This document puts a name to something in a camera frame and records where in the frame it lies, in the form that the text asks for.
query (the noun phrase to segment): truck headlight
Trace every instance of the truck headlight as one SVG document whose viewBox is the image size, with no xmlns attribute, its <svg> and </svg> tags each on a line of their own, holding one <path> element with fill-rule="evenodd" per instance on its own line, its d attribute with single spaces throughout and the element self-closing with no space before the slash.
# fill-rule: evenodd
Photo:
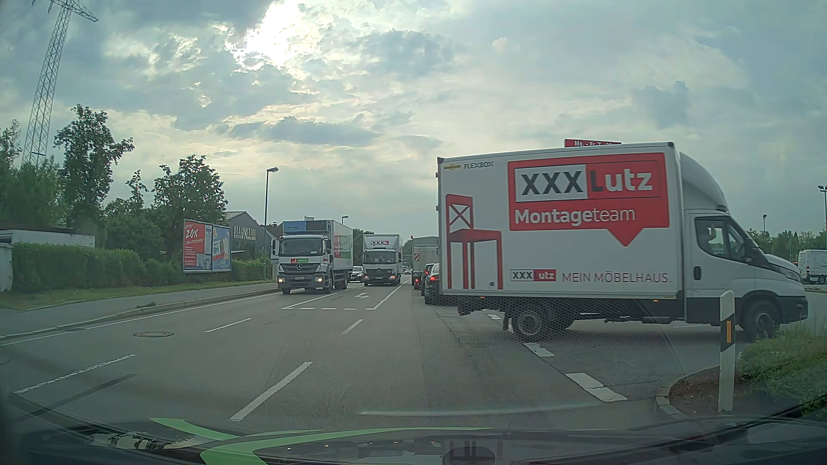
<svg viewBox="0 0 827 465">
<path fill-rule="evenodd" d="M 781 272 L 781 274 L 783 274 L 784 276 L 790 278 L 791 280 L 801 282 L 801 275 L 799 275 L 795 271 L 788 270 L 788 269 L 782 268 L 780 266 L 779 266 L 779 271 Z"/>
</svg>

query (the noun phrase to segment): hedge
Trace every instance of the hedge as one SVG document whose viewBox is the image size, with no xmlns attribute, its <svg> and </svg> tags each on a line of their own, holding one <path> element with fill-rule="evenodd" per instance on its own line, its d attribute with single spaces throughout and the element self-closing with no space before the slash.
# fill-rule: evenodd
<svg viewBox="0 0 827 465">
<path fill-rule="evenodd" d="M 793 399 L 803 414 L 827 416 L 827 337 L 804 325 L 744 348 L 739 375 L 776 399 Z"/>
<path fill-rule="evenodd" d="M 38 292 L 131 285 L 268 280 L 265 261 L 232 261 L 229 273 L 184 274 L 177 261 L 146 262 L 129 250 L 18 243 L 12 251 L 12 290 Z"/>
</svg>

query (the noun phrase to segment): power line tower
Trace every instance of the power line tower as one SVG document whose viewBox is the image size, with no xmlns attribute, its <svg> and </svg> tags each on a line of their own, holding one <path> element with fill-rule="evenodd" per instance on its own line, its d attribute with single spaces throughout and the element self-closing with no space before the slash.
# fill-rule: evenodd
<svg viewBox="0 0 827 465">
<path fill-rule="evenodd" d="M 69 26 L 69 19 L 72 13 L 85 17 L 91 22 L 98 19 L 79 0 L 50 0 L 49 12 L 57 5 L 60 12 L 57 15 L 55 29 L 49 40 L 49 48 L 46 49 L 46 57 L 43 59 L 41 76 L 37 80 L 35 100 L 31 104 L 31 115 L 29 116 L 29 127 L 26 130 L 26 141 L 23 144 L 23 161 L 39 164 L 45 159 L 46 150 L 49 146 L 49 122 L 51 120 L 52 99 L 55 97 L 55 84 L 57 84 L 57 69 L 60 65 L 60 56 L 63 54 L 63 44 L 66 40 L 66 29 Z"/>
</svg>

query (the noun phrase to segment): manhole cover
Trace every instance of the manhole cover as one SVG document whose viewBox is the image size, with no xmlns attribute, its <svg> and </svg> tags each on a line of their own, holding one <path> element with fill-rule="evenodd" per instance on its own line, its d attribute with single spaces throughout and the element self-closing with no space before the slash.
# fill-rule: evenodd
<svg viewBox="0 0 827 465">
<path fill-rule="evenodd" d="M 167 331 L 146 331 L 144 333 L 135 333 L 139 338 L 166 338 L 172 336 L 172 333 Z"/>
</svg>

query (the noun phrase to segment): truck grille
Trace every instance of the truck grille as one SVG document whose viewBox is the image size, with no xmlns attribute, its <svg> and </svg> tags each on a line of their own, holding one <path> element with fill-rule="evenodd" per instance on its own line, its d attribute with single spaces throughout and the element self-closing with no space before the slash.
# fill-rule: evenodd
<svg viewBox="0 0 827 465">
<path fill-rule="evenodd" d="M 285 273 L 290 275 L 302 275 L 305 273 L 315 273 L 318 269 L 318 263 L 285 263 L 281 267 L 284 269 Z"/>
</svg>

